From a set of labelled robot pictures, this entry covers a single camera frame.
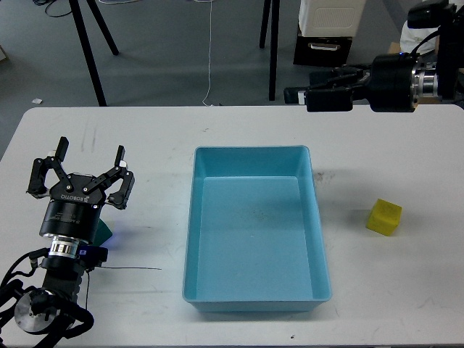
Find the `yellow cube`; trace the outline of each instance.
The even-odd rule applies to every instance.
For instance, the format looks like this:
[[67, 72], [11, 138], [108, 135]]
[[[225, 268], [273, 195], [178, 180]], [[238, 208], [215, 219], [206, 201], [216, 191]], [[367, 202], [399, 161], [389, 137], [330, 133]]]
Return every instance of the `yellow cube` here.
[[401, 210], [399, 205], [377, 199], [365, 227], [384, 236], [390, 236], [399, 225]]

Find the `table surface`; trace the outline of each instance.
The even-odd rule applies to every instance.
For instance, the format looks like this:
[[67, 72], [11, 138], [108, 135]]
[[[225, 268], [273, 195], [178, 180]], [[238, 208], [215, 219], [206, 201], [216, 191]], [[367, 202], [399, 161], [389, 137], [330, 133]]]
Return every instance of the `table surface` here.
[[[33, 160], [66, 136], [65, 170], [99, 175], [122, 144], [136, 184], [126, 210], [102, 211], [114, 234], [106, 265], [162, 270], [96, 269], [88, 294], [95, 325], [60, 345], [464, 344], [463, 130], [463, 111], [444, 105], [412, 114], [367, 106], [317, 114], [299, 106], [32, 109], [0, 163], [0, 274], [50, 245], [38, 235], [48, 199], [25, 193]], [[195, 148], [275, 145], [310, 149], [332, 299], [312, 312], [200, 313], [181, 296]], [[365, 228], [377, 198], [403, 207], [393, 236]], [[7, 346], [39, 340], [14, 322], [2, 338]]]

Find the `floor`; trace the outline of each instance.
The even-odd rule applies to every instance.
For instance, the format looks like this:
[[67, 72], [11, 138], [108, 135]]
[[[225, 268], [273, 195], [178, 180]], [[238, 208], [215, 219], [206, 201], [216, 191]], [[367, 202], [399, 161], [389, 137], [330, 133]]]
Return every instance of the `floor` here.
[[[281, 2], [277, 94], [268, 100], [269, 45], [258, 48], [262, 0], [140, 0], [103, 4], [101, 13], [120, 50], [113, 56], [87, 4], [84, 21], [111, 107], [280, 105], [283, 89], [305, 86], [311, 67], [293, 65], [299, 0]], [[69, 11], [58, 0], [49, 14]], [[22, 115], [33, 107], [98, 106], [73, 16], [54, 18], [32, 0], [0, 1], [0, 156]], [[367, 0], [348, 63], [369, 63], [398, 41], [406, 13], [398, 1]], [[42, 99], [41, 104], [33, 104]]]

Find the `blue plastic bin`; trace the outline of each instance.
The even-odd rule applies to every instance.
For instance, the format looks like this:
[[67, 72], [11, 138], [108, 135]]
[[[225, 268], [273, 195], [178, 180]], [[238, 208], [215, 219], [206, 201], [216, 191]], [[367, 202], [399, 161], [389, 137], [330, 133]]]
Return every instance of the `blue plastic bin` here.
[[196, 150], [183, 298], [207, 312], [331, 298], [307, 147]]

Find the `black tripod leg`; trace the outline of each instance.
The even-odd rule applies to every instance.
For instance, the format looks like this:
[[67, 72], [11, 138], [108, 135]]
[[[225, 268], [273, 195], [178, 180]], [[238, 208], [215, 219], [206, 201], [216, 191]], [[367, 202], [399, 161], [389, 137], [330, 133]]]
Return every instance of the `black tripod leg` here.
[[266, 32], [268, 31], [270, 3], [272, 0], [264, 0], [264, 7], [262, 8], [261, 20], [261, 34], [260, 34], [260, 48], [264, 49], [266, 44]]
[[88, 71], [90, 72], [90, 77], [94, 85], [96, 99], [98, 100], [100, 107], [105, 107], [107, 105], [107, 101], [104, 98], [102, 83], [100, 82], [99, 72], [96, 69], [94, 55], [92, 54], [92, 48], [90, 47], [90, 42], [88, 41], [86, 26], [84, 25], [78, 1], [79, 0], [70, 0], [72, 16], [74, 17], [75, 27], [78, 30], [80, 44], [82, 45]]
[[270, 64], [269, 64], [269, 100], [276, 100], [278, 18], [281, 0], [272, 0], [270, 21]]
[[99, 24], [100, 30], [103, 33], [104, 38], [107, 40], [108, 46], [111, 49], [111, 52], [117, 56], [119, 51], [117, 50], [116, 43], [109, 33], [107, 24], [105, 23], [102, 13], [99, 10], [99, 7], [96, 5], [95, 0], [87, 0], [87, 4], [90, 7], [90, 10], [94, 14], [96, 22]]

